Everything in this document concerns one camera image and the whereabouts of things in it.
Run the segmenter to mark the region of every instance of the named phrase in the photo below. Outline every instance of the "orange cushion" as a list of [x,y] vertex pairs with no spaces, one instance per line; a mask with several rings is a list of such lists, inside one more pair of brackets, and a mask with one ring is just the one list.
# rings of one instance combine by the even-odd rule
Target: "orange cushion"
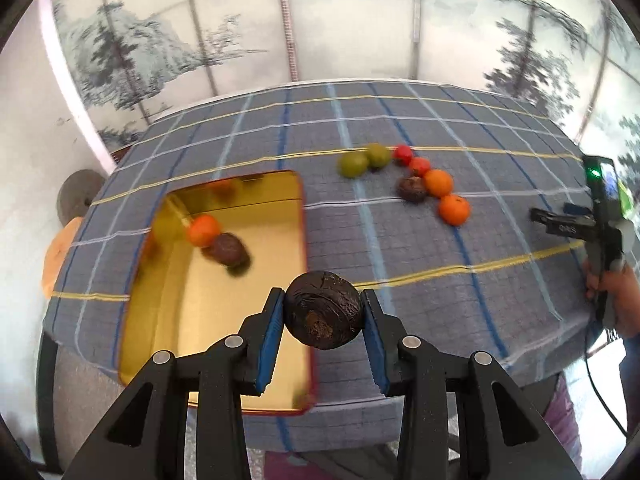
[[82,223],[82,217],[77,216],[71,222],[69,222],[60,231],[47,249],[47,253],[44,255],[44,268],[42,269],[42,281],[40,285],[44,293],[45,298],[51,299],[53,294],[53,287],[56,285],[58,274],[62,268],[62,264],[65,261],[66,254],[71,247],[71,243],[76,237],[76,233]]

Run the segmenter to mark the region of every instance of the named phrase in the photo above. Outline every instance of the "table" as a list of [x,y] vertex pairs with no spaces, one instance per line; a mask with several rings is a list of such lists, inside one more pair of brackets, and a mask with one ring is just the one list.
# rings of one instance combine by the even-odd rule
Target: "table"
[[[345,148],[410,144],[455,179],[473,214],[443,224],[436,201],[394,196],[390,166],[357,180]],[[591,308],[582,248],[544,233],[530,207],[590,205],[580,151],[531,104],[402,81],[292,85],[225,98],[154,123],[90,208],[60,272],[45,329],[112,377],[140,246],[161,198],[227,176],[289,169],[305,187],[308,268],[378,288],[383,309],[441,351],[484,349],[519,384],[580,357]],[[362,336],[316,352],[316,406],[245,417],[247,446],[317,450],[395,440],[402,403],[373,383]]]

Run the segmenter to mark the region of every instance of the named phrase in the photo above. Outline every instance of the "dark brown round fruit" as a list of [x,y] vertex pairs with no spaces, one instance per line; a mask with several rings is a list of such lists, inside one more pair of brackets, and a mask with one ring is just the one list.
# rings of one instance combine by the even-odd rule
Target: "dark brown round fruit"
[[284,298],[284,323],[301,343],[320,350],[347,344],[364,327],[364,307],[351,283],[325,270],[301,274]]
[[235,269],[249,261],[249,253],[236,235],[222,233],[216,236],[212,244],[202,250],[219,264]]
[[419,204],[427,198],[427,190],[420,176],[407,176],[398,180],[398,196],[408,202]]

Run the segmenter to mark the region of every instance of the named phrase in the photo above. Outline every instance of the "white wall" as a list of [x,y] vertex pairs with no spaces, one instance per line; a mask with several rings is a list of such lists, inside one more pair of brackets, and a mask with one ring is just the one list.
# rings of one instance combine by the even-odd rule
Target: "white wall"
[[35,2],[0,52],[0,146],[0,413],[37,456],[40,277],[61,228],[56,197],[73,172],[102,170],[50,68]]

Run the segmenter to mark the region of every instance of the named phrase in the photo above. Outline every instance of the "gold metal tray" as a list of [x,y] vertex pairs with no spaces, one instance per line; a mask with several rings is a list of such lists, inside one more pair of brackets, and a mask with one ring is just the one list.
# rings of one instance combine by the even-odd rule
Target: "gold metal tray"
[[[186,239],[191,218],[212,214],[237,235],[252,262],[241,276],[206,259]],[[260,312],[273,286],[306,271],[302,182],[293,171],[219,180],[169,193],[142,251],[124,325],[119,374],[128,384],[154,352],[183,356],[235,334]],[[196,392],[190,403],[198,402]],[[301,413],[313,403],[312,354],[284,329],[273,380],[248,413]]]

